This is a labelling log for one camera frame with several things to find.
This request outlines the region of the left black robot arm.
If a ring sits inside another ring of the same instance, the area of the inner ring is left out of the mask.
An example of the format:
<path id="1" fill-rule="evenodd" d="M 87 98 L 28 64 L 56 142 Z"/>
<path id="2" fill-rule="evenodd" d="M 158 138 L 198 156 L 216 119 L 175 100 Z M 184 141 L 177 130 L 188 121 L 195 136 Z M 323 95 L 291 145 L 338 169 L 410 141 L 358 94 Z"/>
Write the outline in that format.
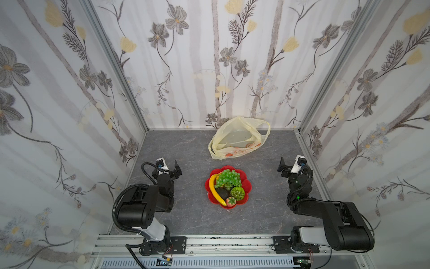
<path id="1" fill-rule="evenodd" d="M 174 180 L 182 175 L 178 163 L 169 169 L 164 158 L 155 163 L 144 162 L 143 174 L 151 184 L 134 184 L 124 189 L 116 198 L 112 208 L 115 226 L 129 233 L 143 237 L 140 244 L 127 244 L 126 248 L 135 256 L 138 250 L 141 256 L 152 254 L 184 254 L 187 238 L 171 236 L 169 228 L 161 224 L 155 213 L 170 213 L 174 206 Z"/>

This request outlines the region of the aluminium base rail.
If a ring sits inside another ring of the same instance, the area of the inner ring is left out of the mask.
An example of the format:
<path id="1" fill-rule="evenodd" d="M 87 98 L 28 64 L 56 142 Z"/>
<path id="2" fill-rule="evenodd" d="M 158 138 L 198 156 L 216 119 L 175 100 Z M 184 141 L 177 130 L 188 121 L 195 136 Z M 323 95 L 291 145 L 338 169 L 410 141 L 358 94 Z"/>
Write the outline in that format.
<path id="1" fill-rule="evenodd" d="M 93 269 L 141 269 L 142 258 L 162 258 L 171 263 L 177 257 L 292 257 L 296 269 L 373 269 L 369 255 L 335 251 L 326 246 L 312 246 L 297 253 L 288 246 L 288 236 L 261 235 L 179 235 L 187 238 L 184 254 L 135 256 L 126 248 L 143 241 L 137 235 L 101 235 L 91 257 Z"/>

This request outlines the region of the yellow plastic bag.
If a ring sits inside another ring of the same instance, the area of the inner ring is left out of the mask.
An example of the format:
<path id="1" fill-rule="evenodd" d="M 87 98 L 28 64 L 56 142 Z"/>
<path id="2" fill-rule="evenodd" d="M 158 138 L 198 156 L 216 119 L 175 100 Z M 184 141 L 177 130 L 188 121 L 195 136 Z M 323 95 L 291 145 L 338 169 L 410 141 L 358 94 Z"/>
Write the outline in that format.
<path id="1" fill-rule="evenodd" d="M 208 144 L 208 151 L 214 160 L 238 158 L 263 146 L 270 133 L 269 122 L 238 116 L 218 129 Z"/>

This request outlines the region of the yellow fake banana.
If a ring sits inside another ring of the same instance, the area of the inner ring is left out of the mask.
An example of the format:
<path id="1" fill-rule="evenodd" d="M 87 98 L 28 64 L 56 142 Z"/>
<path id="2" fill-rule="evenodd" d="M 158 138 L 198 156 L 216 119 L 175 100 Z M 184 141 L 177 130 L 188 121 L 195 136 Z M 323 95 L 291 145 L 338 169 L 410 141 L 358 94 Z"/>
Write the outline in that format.
<path id="1" fill-rule="evenodd" d="M 215 180 L 219 177 L 219 173 L 218 174 L 214 174 L 213 176 L 210 177 L 208 185 L 209 185 L 209 189 L 212 193 L 212 195 L 214 196 L 214 198 L 222 205 L 222 206 L 227 206 L 225 200 L 222 199 L 222 197 L 217 193 L 216 189 L 215 189 Z"/>

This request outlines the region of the green bumpy fake fruit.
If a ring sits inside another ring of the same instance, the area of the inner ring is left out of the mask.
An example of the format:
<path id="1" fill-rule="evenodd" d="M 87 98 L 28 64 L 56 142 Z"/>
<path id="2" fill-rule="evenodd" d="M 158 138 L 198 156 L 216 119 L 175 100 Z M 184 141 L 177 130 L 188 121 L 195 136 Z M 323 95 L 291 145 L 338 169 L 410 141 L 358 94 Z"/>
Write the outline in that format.
<path id="1" fill-rule="evenodd" d="M 245 190 L 243 187 L 234 187 L 230 191 L 230 196 L 233 197 L 236 201 L 242 201 L 245 198 Z"/>

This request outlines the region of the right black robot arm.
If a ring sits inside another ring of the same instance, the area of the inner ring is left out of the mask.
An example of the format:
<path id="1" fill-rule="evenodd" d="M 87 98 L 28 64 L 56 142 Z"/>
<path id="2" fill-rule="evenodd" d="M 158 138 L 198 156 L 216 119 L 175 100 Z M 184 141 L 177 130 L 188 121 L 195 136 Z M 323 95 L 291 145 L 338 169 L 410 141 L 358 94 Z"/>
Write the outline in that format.
<path id="1" fill-rule="evenodd" d="M 354 203 L 310 197 L 314 171 L 304 156 L 298 155 L 293 165 L 286 165 L 281 158 L 277 171 L 288 181 L 288 208 L 296 215 L 323 222 L 321 227 L 295 226 L 288 239 L 292 251 L 301 253 L 311 246 L 326 246 L 335 251 L 363 253 L 374 248 L 373 228 Z"/>

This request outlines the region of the green fake grapes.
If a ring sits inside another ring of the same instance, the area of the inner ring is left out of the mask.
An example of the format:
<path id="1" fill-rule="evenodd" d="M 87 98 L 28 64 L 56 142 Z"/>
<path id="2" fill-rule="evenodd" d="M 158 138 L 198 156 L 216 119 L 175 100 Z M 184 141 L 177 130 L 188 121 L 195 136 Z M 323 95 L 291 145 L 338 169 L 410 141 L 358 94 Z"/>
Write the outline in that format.
<path id="1" fill-rule="evenodd" d="M 214 187 L 224 188 L 228 191 L 235 187 L 242 187 L 240 174 L 236 170 L 226 169 L 216 177 Z"/>

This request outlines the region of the dark fake avocado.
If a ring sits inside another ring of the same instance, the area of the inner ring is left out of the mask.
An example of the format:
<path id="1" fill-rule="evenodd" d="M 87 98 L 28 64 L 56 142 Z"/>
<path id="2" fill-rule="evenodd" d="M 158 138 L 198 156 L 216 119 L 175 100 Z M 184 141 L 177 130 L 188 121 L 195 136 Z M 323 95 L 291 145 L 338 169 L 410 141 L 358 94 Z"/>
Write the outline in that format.
<path id="1" fill-rule="evenodd" d="M 218 195 L 223 199 L 226 200 L 228 197 L 230 197 L 230 192 L 226 190 L 225 188 L 216 188 L 216 192 Z"/>

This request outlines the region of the red flower-shaped plate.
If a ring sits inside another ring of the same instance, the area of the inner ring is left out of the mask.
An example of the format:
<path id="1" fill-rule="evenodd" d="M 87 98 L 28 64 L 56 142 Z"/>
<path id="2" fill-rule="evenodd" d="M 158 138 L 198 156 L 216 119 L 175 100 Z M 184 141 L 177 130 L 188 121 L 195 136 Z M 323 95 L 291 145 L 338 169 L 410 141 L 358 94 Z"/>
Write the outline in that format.
<path id="1" fill-rule="evenodd" d="M 241 180 L 242 180 L 242 187 L 243 187 L 243 189 L 245 190 L 245 198 L 242 200 L 242 201 L 236 201 L 236 206 L 237 205 L 244 205 L 247 201 L 248 201 L 248 198 L 249 198 L 249 193 L 252 191 L 252 184 L 251 184 L 251 182 L 247 179 L 247 175 L 246 175 L 246 173 L 244 172 L 244 171 L 242 171 L 242 170 L 240 170 L 240 169 L 236 169 L 236 168 L 234 168 L 234 167 L 232 167 L 232 166 L 230 166 L 230 165 L 227 165 L 227 166 L 224 166 L 224 167 L 222 167 L 222 168 L 218 168 L 218 169 L 215 169 L 215 170 L 213 170 L 213 171 L 211 171 L 211 173 L 210 173 L 210 176 L 209 176 L 209 178 L 206 180 L 206 182 L 205 182 L 205 189 L 206 189 L 206 191 L 207 191 L 207 195 L 208 195 L 208 199 L 211 201 L 211 203 L 213 203 L 213 204 L 215 204 L 215 205 L 219 205 L 219 206 L 221 206 L 222 208 L 224 208 L 224 209 L 232 209 L 232 208 L 234 208 L 234 207 L 227 207 L 227 206 L 222 206 L 215 198 L 214 198 L 214 196 L 212 195 L 212 193 L 211 193 L 211 191 L 210 191 L 210 189 L 209 189 L 209 185 L 208 185 L 208 182 L 209 182 L 209 179 L 210 179 L 210 177 L 211 176 L 213 176 L 214 174 L 220 174 L 221 172 L 223 172 L 224 170 L 226 170 L 226 169 L 229 169 L 229 170 L 236 170 L 239 174 L 240 174 L 240 178 L 241 178 Z"/>

